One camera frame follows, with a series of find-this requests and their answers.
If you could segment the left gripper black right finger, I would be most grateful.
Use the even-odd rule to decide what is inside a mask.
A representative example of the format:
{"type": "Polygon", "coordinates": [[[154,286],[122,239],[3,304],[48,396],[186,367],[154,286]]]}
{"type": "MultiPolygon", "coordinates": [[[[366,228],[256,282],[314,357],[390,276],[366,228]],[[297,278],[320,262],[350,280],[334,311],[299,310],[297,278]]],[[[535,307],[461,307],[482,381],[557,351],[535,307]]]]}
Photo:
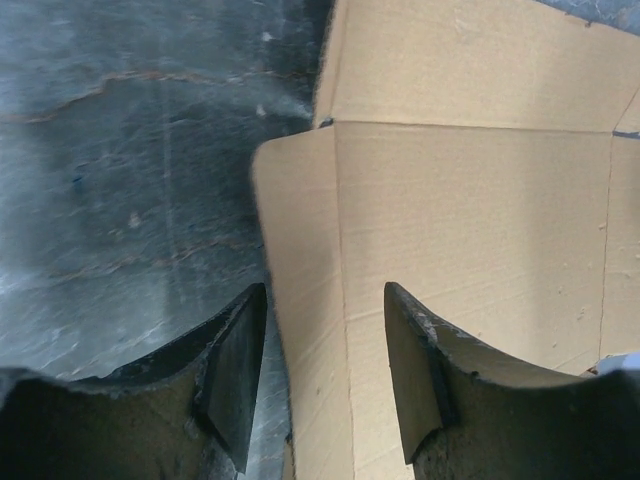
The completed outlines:
{"type": "Polygon", "coordinates": [[[384,288],[405,462],[418,479],[635,479],[639,374],[581,377],[508,355],[384,288]]]}

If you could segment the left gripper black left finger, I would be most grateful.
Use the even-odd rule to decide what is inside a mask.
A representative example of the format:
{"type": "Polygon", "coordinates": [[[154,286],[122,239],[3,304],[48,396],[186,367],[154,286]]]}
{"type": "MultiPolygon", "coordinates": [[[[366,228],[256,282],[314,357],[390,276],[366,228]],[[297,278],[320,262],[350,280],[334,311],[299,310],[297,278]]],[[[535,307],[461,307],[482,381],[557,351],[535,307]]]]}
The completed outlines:
{"type": "Polygon", "coordinates": [[[1,372],[5,479],[234,479],[251,442],[267,292],[105,377],[1,372]]]}

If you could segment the brown cardboard box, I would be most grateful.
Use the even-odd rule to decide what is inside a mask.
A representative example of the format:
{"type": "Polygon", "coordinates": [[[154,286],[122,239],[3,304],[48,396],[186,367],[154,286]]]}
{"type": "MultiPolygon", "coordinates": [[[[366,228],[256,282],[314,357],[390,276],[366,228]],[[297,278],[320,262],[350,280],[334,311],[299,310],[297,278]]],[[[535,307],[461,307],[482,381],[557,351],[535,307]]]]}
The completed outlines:
{"type": "Polygon", "coordinates": [[[288,479],[418,479],[395,282],[525,362],[639,348],[639,39],[535,1],[339,1],[314,126],[253,179],[290,383],[288,479]]]}

